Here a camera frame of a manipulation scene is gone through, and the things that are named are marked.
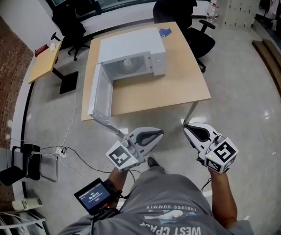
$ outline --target wooden table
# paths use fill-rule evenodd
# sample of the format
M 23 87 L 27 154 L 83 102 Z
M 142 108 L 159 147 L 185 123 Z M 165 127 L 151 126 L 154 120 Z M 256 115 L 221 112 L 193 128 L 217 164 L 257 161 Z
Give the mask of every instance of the wooden table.
M 166 75 L 157 77 L 142 75 L 114 81 L 112 116 L 192 102 L 192 107 L 185 118 L 185 122 L 189 122 L 197 103 L 211 98 L 197 61 L 177 24 L 175 22 L 152 24 L 92 40 L 83 87 L 82 121 L 92 119 L 88 115 L 88 106 L 101 39 L 149 27 L 170 28 L 172 31 L 170 35 L 163 38 L 166 50 Z M 137 100 L 126 100 L 126 98 L 137 98 Z
M 32 68 L 28 84 L 34 82 L 38 78 L 50 72 L 53 72 L 62 80 L 60 94 L 76 89 L 78 71 L 68 75 L 63 75 L 56 68 L 54 68 L 54 64 L 61 45 L 62 41 L 57 42 L 55 43 L 55 51 L 50 51 L 50 48 L 48 48 L 36 57 L 36 62 Z

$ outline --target white microwave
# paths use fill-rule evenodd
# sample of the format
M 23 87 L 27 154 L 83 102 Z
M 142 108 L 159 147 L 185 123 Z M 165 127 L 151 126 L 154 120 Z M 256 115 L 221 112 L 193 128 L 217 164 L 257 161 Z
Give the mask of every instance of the white microwave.
M 148 73 L 166 73 L 166 51 L 157 28 L 146 28 L 102 39 L 88 115 L 109 125 L 113 81 Z

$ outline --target table leg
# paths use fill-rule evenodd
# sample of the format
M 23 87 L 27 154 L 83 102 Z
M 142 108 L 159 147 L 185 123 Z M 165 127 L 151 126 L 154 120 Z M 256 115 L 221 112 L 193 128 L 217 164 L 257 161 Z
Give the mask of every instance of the table leg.
M 97 121 L 99 124 L 103 125 L 105 128 L 107 128 L 110 132 L 116 134 L 117 136 L 119 136 L 120 138 L 124 138 L 125 134 L 123 132 L 121 132 L 120 130 L 116 129 L 113 125 L 106 125 L 102 122 L 99 122 L 98 120 L 94 119 L 95 121 Z
M 193 111 L 196 108 L 197 104 L 198 104 L 198 101 L 197 102 L 193 102 L 192 106 L 190 107 L 189 112 L 187 113 L 187 116 L 185 117 L 184 123 L 189 123 L 190 122 L 190 120 L 192 119 Z
M 76 89 L 78 71 L 65 76 L 60 73 L 56 68 L 53 68 L 52 72 L 57 75 L 60 79 L 62 79 L 60 94 L 70 92 Z

